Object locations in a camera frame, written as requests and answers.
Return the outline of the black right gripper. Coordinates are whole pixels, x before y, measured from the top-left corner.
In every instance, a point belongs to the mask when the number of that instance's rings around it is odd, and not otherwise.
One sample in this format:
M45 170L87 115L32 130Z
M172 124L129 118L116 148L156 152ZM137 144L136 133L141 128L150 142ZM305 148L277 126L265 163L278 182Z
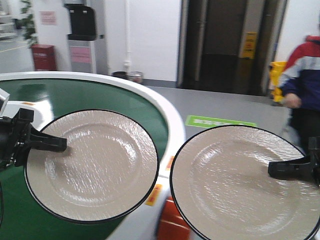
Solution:
M309 156L286 161L271 161L267 172L278 180L309 180L314 178L316 186L320 185L320 137L308 140Z

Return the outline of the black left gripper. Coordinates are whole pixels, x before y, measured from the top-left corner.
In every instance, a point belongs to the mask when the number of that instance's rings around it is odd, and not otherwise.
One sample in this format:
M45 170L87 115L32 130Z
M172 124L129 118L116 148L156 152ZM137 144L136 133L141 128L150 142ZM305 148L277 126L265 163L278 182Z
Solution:
M0 118L0 169L26 164L30 149L64 152L67 139L38 131L31 124L34 111L20 108L14 117Z

